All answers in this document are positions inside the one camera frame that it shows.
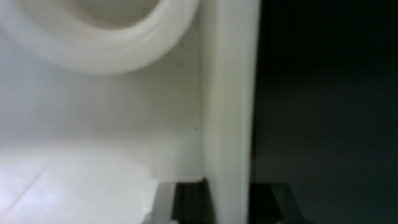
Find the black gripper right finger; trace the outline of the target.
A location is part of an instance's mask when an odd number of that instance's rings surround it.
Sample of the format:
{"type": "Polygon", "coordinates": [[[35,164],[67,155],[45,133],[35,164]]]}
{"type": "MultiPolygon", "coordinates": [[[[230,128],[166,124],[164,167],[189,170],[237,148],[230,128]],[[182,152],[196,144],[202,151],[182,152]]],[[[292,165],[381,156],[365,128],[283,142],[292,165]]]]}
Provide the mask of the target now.
{"type": "Polygon", "coordinates": [[[250,184],[248,224],[314,224],[303,217],[287,184],[250,184]]]}

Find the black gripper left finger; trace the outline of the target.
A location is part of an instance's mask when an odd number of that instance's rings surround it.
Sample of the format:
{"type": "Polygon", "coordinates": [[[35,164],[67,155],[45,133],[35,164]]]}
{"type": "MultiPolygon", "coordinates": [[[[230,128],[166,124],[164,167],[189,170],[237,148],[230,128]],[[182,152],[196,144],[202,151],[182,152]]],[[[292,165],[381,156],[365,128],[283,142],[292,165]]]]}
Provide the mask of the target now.
{"type": "Polygon", "coordinates": [[[205,179],[157,185],[154,224],[212,224],[212,202],[205,179]]]}

